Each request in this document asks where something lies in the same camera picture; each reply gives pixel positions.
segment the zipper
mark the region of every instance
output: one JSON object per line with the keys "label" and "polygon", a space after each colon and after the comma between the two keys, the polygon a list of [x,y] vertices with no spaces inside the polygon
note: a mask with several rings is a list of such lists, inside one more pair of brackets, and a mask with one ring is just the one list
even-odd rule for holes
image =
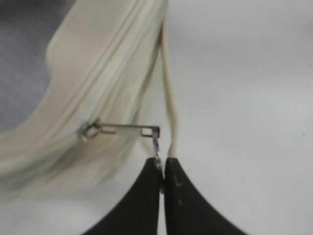
{"label": "zipper", "polygon": [[97,119],[93,123],[86,123],[79,130],[79,137],[83,142],[89,142],[98,135],[124,135],[151,138],[155,151],[155,165],[160,178],[160,192],[164,194],[164,176],[158,144],[158,139],[160,138],[159,126],[107,124]]}

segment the beige cord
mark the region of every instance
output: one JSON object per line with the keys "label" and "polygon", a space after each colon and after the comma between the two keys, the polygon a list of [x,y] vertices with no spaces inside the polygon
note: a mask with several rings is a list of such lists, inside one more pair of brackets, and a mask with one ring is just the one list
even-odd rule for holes
{"label": "beige cord", "polygon": [[177,146],[177,134],[178,134],[178,116],[174,103],[174,95],[172,84],[169,78],[169,59],[168,59],[168,45],[167,45],[167,24],[166,20],[164,21],[162,27],[162,58],[164,62],[164,88],[165,88],[165,98],[166,98],[166,108],[167,115],[170,121],[171,132],[172,132],[172,143],[168,150],[168,157],[176,157],[176,146]]}

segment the white table surface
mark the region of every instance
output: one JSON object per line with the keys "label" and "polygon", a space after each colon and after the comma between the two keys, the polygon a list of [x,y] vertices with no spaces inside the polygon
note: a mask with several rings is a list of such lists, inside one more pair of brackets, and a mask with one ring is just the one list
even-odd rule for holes
{"label": "white table surface", "polygon": [[[313,2],[171,0],[178,158],[204,197],[253,235],[313,234]],[[150,122],[169,143],[162,97]],[[147,157],[136,146],[105,187],[0,205],[4,235],[78,235],[108,212]],[[165,234],[161,207],[159,234]]]}

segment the metal zipper pull tab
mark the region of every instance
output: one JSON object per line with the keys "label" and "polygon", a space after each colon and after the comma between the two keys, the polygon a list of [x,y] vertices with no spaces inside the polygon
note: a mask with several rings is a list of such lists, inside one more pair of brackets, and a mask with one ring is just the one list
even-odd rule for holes
{"label": "metal zipper pull tab", "polygon": [[163,169],[160,158],[158,139],[160,138],[160,127],[158,126],[141,126],[141,125],[120,125],[120,124],[105,124],[100,119],[97,119],[92,124],[85,124],[79,131],[79,136],[83,142],[89,142],[100,134],[109,135],[126,135],[133,137],[152,138],[153,147],[155,150],[155,163],[160,176],[160,191],[164,193],[163,184]]}

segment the cream fabric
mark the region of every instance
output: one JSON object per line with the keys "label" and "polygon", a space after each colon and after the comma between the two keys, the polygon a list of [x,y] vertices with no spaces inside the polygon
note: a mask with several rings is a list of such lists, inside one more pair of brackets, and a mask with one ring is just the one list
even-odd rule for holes
{"label": "cream fabric", "polygon": [[136,122],[142,100],[151,100],[151,79],[164,76],[166,8],[165,0],[76,1],[47,50],[44,98],[0,136],[2,196],[94,186],[119,165],[134,139],[102,136],[82,145],[77,131],[96,118]]}

